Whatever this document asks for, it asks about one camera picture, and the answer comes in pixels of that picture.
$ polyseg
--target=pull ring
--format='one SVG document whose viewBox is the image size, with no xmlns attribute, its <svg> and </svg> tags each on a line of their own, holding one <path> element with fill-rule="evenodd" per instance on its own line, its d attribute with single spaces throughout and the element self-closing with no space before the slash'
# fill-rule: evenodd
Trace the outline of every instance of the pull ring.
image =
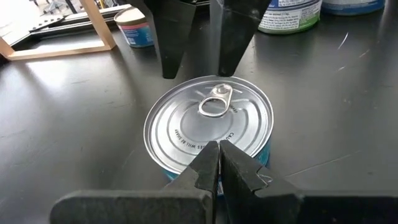
<svg viewBox="0 0 398 224">
<path fill-rule="evenodd" d="M 229 108 L 229 103 L 231 102 L 233 89 L 228 84 L 218 84 L 214 86 L 210 93 L 200 102 L 199 104 L 199 113 L 203 116 L 218 118 L 223 116 Z M 220 113 L 210 113 L 203 110 L 203 105 L 210 100 L 221 100 L 224 103 L 224 110 Z"/>
</svg>

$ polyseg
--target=metal can lid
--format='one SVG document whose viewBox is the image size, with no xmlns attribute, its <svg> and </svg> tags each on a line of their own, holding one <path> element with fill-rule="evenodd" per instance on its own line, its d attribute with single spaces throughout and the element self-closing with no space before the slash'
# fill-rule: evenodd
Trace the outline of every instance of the metal can lid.
<svg viewBox="0 0 398 224">
<path fill-rule="evenodd" d="M 207 76 L 176 86 L 155 103 L 144 142 L 156 163 L 179 174 L 209 141 L 227 139 L 256 156 L 273 125 L 271 103 L 258 87 L 236 77 Z"/>
<path fill-rule="evenodd" d="M 269 8 L 267 9 L 267 12 L 270 12 L 270 11 L 272 11 L 272 12 L 274 12 L 274 11 L 282 11 L 282 12 L 294 11 L 294 10 L 297 10 L 297 9 L 304 9 L 304 8 L 306 8 L 306 7 L 309 7 L 309 6 L 314 6 L 314 5 L 316 5 L 317 3 L 321 3 L 321 0 L 307 1 L 307 2 L 305 2 L 305 3 L 303 3 L 303 4 L 296 5 L 296 6 L 290 6 L 290 7 L 278 7 L 278 8 L 276 8 L 276 7 L 269 7 Z"/>
<path fill-rule="evenodd" d="M 123 9 L 115 15 L 114 20 L 121 26 L 140 24 L 146 21 L 145 15 L 136 7 Z"/>
</svg>

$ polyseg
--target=blue can label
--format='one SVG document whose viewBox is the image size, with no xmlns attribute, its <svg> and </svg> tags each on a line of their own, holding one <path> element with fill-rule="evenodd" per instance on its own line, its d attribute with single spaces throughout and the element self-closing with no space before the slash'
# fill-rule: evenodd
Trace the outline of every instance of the blue can label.
<svg viewBox="0 0 398 224">
<path fill-rule="evenodd" d="M 264 165 L 264 166 L 267 165 L 270 149 L 271 149 L 271 139 L 268 139 L 267 144 L 262 148 L 262 150 L 254 158 L 257 159 L 262 165 Z M 175 174 L 168 170 L 164 169 L 164 172 L 166 173 L 167 177 L 170 180 L 174 180 L 178 177 L 178 174 Z M 219 178 L 217 190 L 218 190 L 218 196 L 224 194 L 223 184 L 221 183 L 221 178 Z"/>
<path fill-rule="evenodd" d="M 356 15 L 384 7 L 385 0 L 323 0 L 322 11 L 331 14 Z"/>
<path fill-rule="evenodd" d="M 277 9 L 280 7 L 294 7 L 308 2 L 317 2 L 318 0 L 272 0 L 268 8 Z"/>
<path fill-rule="evenodd" d="M 119 26 L 119 28 L 131 47 L 147 47 L 154 44 L 147 22 L 134 26 Z"/>
</svg>

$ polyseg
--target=tin can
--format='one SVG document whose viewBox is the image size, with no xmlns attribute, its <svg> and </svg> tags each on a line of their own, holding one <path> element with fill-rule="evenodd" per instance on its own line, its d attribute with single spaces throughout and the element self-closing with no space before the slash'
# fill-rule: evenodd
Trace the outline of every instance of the tin can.
<svg viewBox="0 0 398 224">
<path fill-rule="evenodd" d="M 222 99 L 217 93 L 230 95 Z M 236 77 L 207 76 L 176 86 L 155 103 L 145 121 L 144 142 L 173 180 L 209 141 L 229 140 L 266 165 L 273 125 L 271 103 L 258 87 Z M 221 182 L 218 193 L 223 193 Z"/>
<path fill-rule="evenodd" d="M 147 47 L 154 44 L 146 18 L 139 9 L 124 9 L 115 15 L 114 20 L 131 47 Z"/>
<path fill-rule="evenodd" d="M 385 0 L 323 0 L 322 12 L 355 16 L 384 8 Z"/>
<path fill-rule="evenodd" d="M 319 0 L 272 0 L 268 9 L 278 9 L 283 7 L 295 7 L 310 2 L 318 2 Z"/>
<path fill-rule="evenodd" d="M 301 6 L 268 9 L 259 25 L 267 34 L 293 34 L 309 29 L 319 21 L 322 0 Z"/>
</svg>

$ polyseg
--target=table surface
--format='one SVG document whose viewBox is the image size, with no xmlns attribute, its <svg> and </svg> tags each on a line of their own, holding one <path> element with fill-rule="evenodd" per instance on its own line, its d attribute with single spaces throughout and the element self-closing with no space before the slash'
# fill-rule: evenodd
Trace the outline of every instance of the table surface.
<svg viewBox="0 0 398 224">
<path fill-rule="evenodd" d="M 397 9 L 389 1 L 366 16 L 322 15 L 300 34 L 254 36 L 236 76 L 272 102 L 274 172 L 303 189 L 398 188 Z M 47 223 L 53 203 L 78 189 L 162 188 L 144 120 L 166 91 L 211 75 L 208 28 L 195 20 L 174 80 L 162 78 L 152 47 L 130 49 L 119 32 L 112 52 L 1 68 L 0 223 Z"/>
</svg>

